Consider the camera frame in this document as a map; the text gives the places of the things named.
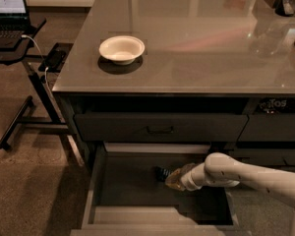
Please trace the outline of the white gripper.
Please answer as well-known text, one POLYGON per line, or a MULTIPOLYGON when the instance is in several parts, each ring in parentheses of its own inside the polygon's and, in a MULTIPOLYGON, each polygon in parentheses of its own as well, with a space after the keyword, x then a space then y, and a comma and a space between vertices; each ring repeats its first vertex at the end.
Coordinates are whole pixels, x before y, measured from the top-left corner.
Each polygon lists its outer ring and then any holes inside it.
POLYGON ((196 191, 206 183, 206 171, 203 163, 185 164, 165 179, 165 185, 177 191, 196 191))

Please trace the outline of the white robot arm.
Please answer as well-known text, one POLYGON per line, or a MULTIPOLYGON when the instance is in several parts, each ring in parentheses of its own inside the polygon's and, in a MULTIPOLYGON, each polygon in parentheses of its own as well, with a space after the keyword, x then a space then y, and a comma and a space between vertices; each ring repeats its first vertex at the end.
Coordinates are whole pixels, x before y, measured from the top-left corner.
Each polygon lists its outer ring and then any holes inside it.
MULTIPOLYGON (((295 209, 295 173, 242 163, 220 152, 208 155, 203 163, 186 164, 165 179, 166 186, 179 191, 235 187, 239 183, 295 209)), ((295 212, 289 236, 295 236, 295 212)))

